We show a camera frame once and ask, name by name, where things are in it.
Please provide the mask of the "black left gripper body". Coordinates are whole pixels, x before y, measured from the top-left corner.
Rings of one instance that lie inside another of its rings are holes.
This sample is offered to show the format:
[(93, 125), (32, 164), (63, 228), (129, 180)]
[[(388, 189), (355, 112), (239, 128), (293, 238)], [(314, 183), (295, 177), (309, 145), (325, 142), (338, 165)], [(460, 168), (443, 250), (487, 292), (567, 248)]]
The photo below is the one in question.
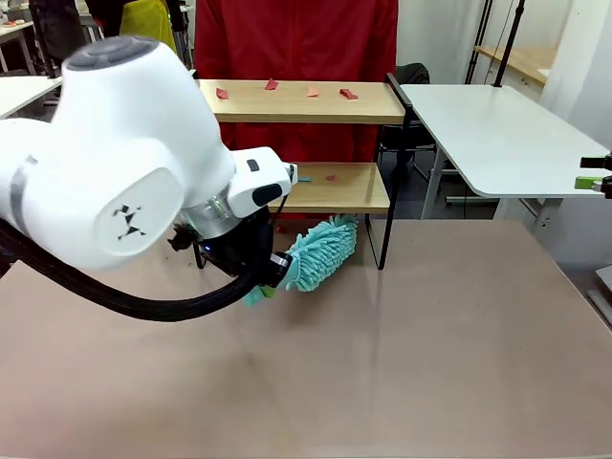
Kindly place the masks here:
[(258, 283), (270, 283), (274, 268), (273, 227), (268, 209), (260, 209), (228, 233), (203, 241), (203, 257), (231, 277), (254, 273)]

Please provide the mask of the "teal microfiber duster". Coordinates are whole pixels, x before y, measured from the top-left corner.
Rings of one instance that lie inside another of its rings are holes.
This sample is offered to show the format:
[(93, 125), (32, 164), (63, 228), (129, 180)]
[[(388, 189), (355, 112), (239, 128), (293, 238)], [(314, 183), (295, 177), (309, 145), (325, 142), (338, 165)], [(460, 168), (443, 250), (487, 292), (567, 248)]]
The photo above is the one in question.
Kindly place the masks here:
[(337, 214), (299, 234), (288, 248), (288, 271), (276, 287), (256, 286), (243, 297), (248, 306), (272, 298), (278, 289), (313, 292), (355, 252), (359, 222), (356, 215)]

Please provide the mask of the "background wooden shelf board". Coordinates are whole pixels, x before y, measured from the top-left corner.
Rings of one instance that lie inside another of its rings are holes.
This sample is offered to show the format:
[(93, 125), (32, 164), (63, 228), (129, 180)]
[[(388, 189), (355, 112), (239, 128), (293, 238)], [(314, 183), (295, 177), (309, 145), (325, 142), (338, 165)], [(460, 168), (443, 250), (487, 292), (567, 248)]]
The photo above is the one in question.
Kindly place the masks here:
[[(474, 50), (490, 60), (488, 77), (493, 82), (505, 50), (487, 46), (475, 46)], [(506, 71), (518, 77), (523, 84), (543, 90), (556, 56), (557, 50), (554, 48), (515, 47), (510, 53)]]

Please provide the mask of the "black metal wooden shelf rack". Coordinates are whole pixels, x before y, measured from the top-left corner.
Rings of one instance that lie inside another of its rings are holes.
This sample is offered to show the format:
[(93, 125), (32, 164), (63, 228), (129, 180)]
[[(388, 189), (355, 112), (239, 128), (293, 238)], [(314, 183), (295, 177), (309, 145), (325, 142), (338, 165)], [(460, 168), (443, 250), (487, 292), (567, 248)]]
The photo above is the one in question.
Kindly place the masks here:
[[(266, 91), (263, 80), (201, 79), (198, 82), (215, 117), (225, 123), (306, 123), (334, 125), (401, 124), (404, 108), (393, 94), (390, 84), (382, 82), (279, 81), (273, 91)], [(229, 99), (216, 97), (215, 88), (226, 90)], [(316, 87), (318, 96), (307, 97), (307, 88)], [(349, 88), (359, 95), (349, 100), (339, 94)], [(379, 270), (384, 269), (396, 204), (391, 191), (384, 186), (379, 165), (370, 163), (306, 162), (299, 171), (311, 177), (311, 183), (294, 188), (288, 200), (276, 200), (273, 209), (289, 213), (354, 213), (370, 218), (385, 217), (381, 243), (370, 244)], [(326, 176), (336, 175), (333, 182)]]

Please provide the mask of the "white side table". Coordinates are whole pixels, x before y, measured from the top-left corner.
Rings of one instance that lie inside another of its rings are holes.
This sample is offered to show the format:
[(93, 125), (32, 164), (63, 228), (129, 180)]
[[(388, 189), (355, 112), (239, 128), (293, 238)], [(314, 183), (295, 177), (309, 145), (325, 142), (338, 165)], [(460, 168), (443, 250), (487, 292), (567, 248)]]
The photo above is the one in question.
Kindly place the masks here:
[(508, 219), (513, 200), (533, 209), (535, 233), (563, 201), (598, 197), (575, 180), (580, 159), (606, 149), (514, 88), (406, 84), (402, 91), (437, 146), (422, 219), (433, 215), (444, 161), (475, 194), (497, 200), (495, 219)]

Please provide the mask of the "white curtain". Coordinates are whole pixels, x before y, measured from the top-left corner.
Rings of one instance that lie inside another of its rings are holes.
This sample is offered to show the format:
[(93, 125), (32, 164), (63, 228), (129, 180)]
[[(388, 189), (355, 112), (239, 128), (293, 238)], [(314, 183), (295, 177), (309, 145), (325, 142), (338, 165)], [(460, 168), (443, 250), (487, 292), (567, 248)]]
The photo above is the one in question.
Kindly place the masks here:
[(540, 104), (612, 149), (612, 0), (574, 0)]

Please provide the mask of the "black stand pole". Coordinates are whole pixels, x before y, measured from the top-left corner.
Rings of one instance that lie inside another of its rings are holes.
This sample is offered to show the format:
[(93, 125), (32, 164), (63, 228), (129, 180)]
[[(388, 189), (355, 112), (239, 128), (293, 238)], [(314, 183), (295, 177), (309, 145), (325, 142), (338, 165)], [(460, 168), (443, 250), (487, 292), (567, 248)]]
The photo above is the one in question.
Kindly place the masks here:
[(495, 80), (492, 84), (493, 87), (500, 88), (502, 86), (502, 79), (510, 59), (520, 21), (525, 10), (525, 3), (526, 0), (518, 0), (517, 7), (514, 13), (514, 21), (508, 35), (508, 40), (504, 49), (504, 53), (502, 55), (501, 61), (499, 62), (498, 71), (495, 76)]
[(465, 80), (464, 80), (465, 84), (471, 84), (472, 82), (472, 79), (475, 73), (475, 69), (476, 69), (476, 65), (477, 65), (477, 59), (478, 59), (478, 52), (476, 48), (480, 47), (483, 44), (483, 40), (484, 40), (486, 30), (488, 27), (493, 3), (494, 3), (494, 0), (483, 0), (483, 7), (482, 7), (479, 23), (478, 23), (477, 32), (474, 38), (474, 43), (473, 43), (472, 50), (471, 50), (468, 69), (467, 69)]

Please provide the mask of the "black office chair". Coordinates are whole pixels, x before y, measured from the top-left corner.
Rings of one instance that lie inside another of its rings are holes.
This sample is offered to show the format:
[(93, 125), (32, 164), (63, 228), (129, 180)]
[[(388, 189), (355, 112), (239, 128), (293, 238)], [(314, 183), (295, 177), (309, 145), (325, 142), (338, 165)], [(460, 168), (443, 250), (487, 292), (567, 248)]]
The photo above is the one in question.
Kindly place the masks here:
[(408, 96), (401, 96), (400, 89), (403, 84), (427, 85), (430, 83), (429, 72), (422, 63), (411, 63), (397, 66), (393, 75), (387, 74), (385, 81), (390, 84), (393, 94), (398, 98), (404, 108), (404, 117), (401, 124), (384, 125), (379, 129), (375, 160), (383, 164), (385, 154), (395, 159), (391, 169), (390, 191), (391, 203), (397, 203), (402, 181), (407, 173), (407, 165), (414, 161), (419, 151), (434, 152), (436, 142), (425, 128), (413, 109)]

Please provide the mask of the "person in red jacket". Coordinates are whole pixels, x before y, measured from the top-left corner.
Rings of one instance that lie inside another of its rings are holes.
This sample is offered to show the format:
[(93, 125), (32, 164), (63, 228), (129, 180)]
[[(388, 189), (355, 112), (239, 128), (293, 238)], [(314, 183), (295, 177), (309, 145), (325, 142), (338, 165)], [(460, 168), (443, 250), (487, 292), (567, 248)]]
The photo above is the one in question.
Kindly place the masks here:
[[(194, 64), (204, 79), (382, 82), (397, 58), (399, 0), (196, 0)], [(286, 162), (369, 163), (374, 125), (223, 123), (231, 150)]]

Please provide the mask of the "person in yellow apron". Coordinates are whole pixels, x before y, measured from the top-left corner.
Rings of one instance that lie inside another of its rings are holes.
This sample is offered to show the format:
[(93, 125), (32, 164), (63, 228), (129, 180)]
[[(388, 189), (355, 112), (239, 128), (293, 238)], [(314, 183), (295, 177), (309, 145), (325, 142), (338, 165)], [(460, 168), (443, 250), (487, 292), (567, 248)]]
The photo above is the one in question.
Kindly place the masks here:
[(155, 39), (177, 48), (165, 0), (133, 0), (123, 6), (120, 33)]

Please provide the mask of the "white desk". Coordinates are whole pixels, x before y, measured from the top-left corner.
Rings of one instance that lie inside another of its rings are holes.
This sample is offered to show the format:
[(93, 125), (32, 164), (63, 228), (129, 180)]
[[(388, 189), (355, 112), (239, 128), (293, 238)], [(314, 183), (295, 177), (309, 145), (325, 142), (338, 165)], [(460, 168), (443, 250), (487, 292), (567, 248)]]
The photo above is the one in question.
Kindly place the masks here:
[(2, 76), (0, 77), (0, 120), (17, 112), (33, 101), (59, 87), (62, 77)]

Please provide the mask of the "person in black clothes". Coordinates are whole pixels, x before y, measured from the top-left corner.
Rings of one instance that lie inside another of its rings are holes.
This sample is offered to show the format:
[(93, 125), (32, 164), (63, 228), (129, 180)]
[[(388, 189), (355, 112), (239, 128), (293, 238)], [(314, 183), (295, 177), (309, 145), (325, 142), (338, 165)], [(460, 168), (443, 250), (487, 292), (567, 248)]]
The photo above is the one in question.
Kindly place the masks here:
[(90, 15), (102, 28), (105, 37), (120, 34), (125, 0), (86, 0)]

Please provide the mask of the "grey metal base plate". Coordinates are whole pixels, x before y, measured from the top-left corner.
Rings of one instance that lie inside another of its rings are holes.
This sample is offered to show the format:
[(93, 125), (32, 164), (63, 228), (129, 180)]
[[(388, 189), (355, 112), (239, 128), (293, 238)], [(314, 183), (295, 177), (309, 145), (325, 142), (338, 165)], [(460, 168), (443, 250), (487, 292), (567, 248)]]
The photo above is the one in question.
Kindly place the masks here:
[(594, 287), (587, 297), (612, 331), (612, 265), (594, 271)]

